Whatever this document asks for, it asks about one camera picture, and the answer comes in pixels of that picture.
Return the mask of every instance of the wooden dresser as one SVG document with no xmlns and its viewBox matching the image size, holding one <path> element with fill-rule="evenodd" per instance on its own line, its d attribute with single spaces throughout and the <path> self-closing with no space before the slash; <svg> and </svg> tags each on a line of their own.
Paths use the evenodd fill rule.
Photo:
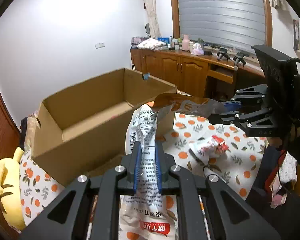
<svg viewBox="0 0 300 240">
<path fill-rule="evenodd" d="M 135 69 L 177 85 L 178 89 L 198 97 L 211 97 L 217 87 L 233 95 L 236 89 L 265 83 L 263 72 L 216 56 L 195 56 L 186 51 L 131 49 Z"/>
</svg>

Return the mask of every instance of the orange patterned fabric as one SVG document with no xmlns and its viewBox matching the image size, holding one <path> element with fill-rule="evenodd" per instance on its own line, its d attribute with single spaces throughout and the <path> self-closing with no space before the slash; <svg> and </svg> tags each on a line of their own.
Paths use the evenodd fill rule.
<svg viewBox="0 0 300 240">
<path fill-rule="evenodd" d="M 258 174 L 266 138 L 248 138 L 233 125 L 212 125 L 204 117 L 175 114 L 173 129 L 162 141 L 166 153 L 174 156 L 176 164 L 203 176 L 203 166 L 189 153 L 189 143 L 212 135 L 225 140 L 229 150 L 220 158 L 210 158 L 207 168 L 218 174 L 243 199 L 248 196 Z M 25 147 L 20 163 L 21 204 L 26 225 L 45 208 L 63 187 L 31 160 L 31 148 Z M 176 210 L 175 196 L 167 198 L 167 206 Z M 120 239 L 143 240 L 133 232 L 119 231 Z"/>
</svg>

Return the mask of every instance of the cardboard box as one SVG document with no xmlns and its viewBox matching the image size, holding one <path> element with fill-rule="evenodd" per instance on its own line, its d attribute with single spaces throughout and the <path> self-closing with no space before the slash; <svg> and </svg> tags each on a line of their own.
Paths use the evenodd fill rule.
<svg viewBox="0 0 300 240">
<path fill-rule="evenodd" d="M 177 87 L 142 73 L 119 69 L 65 88 L 40 103 L 32 158 L 66 186 L 74 178 L 124 155 L 125 134 L 133 112 Z M 158 124 L 157 135 L 173 126 L 174 114 Z"/>
</svg>

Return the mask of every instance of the barcode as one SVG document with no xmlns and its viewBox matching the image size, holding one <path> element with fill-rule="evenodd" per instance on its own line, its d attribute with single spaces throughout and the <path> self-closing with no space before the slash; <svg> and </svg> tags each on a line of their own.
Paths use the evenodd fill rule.
<svg viewBox="0 0 300 240">
<path fill-rule="evenodd" d="M 131 153 L 132 153 L 133 145 L 134 145 L 134 142 L 136 141 L 136 138 L 137 138 L 137 133 L 136 132 L 132 132 L 130 134 L 130 152 Z"/>
</svg>

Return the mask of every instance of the white wall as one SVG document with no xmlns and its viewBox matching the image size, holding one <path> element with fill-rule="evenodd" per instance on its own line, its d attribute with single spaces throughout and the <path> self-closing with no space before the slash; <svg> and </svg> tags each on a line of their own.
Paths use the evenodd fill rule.
<svg viewBox="0 0 300 240">
<path fill-rule="evenodd" d="M 156 9 L 161 36 L 173 36 L 171 0 L 156 0 Z"/>
<path fill-rule="evenodd" d="M 0 92 L 17 126 L 50 94 L 129 68 L 144 14 L 142 0 L 14 0 L 0 18 Z"/>
<path fill-rule="evenodd" d="M 281 51 L 289 57 L 298 57 L 293 49 L 293 20 L 299 18 L 290 5 L 288 5 L 288 8 L 288 11 L 284 11 L 271 7 L 272 48 Z M 300 64 L 297 63 L 297 66 L 300 74 Z"/>
</svg>

